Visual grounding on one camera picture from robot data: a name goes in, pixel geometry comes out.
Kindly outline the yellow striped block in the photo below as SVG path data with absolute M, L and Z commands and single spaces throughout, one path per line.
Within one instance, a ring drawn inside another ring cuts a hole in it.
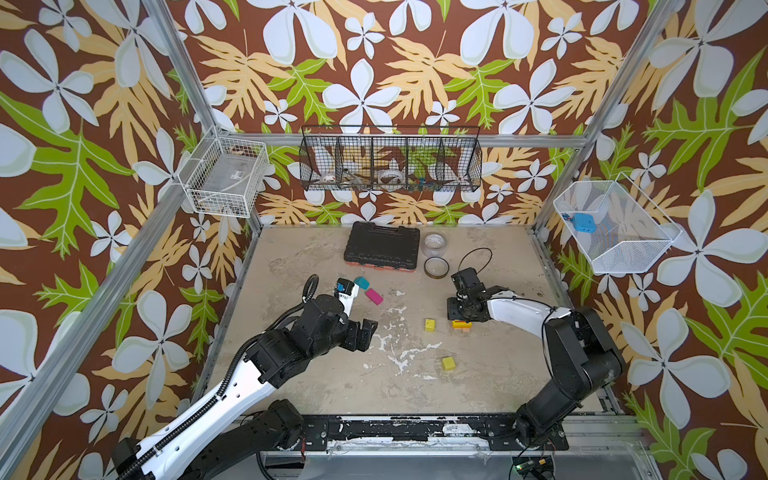
M 465 321 L 457 321 L 454 320 L 451 322 L 452 328 L 456 330 L 469 330 L 472 328 L 471 322 L 465 322 Z

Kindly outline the magenta block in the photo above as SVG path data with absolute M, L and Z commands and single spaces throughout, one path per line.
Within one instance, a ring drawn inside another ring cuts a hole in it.
M 365 295 L 369 300 L 371 300 L 376 305 L 380 305 L 383 302 L 383 297 L 373 288 L 367 289 L 365 291 Z

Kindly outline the teal block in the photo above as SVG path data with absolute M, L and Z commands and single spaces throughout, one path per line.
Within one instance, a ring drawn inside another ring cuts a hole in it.
M 354 280 L 354 283 L 362 290 L 368 290 L 370 287 L 369 281 L 365 277 L 357 277 Z

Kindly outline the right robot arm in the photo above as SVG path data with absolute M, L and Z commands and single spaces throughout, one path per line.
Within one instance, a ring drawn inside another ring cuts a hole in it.
M 554 307 L 505 287 L 487 287 L 473 268 L 454 273 L 451 280 L 456 294 L 447 299 L 449 320 L 494 320 L 542 341 L 550 380 L 516 412 L 514 438 L 522 447 L 546 443 L 584 399 L 627 371 L 620 349 L 595 310 Z

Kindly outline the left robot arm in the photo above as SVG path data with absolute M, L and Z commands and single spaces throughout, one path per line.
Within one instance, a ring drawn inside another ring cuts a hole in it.
M 153 435 L 115 449 L 119 479 L 178 479 L 237 417 L 336 347 L 365 352 L 378 323 L 350 318 L 352 297 L 322 294 L 289 308 L 245 341 L 221 382 Z

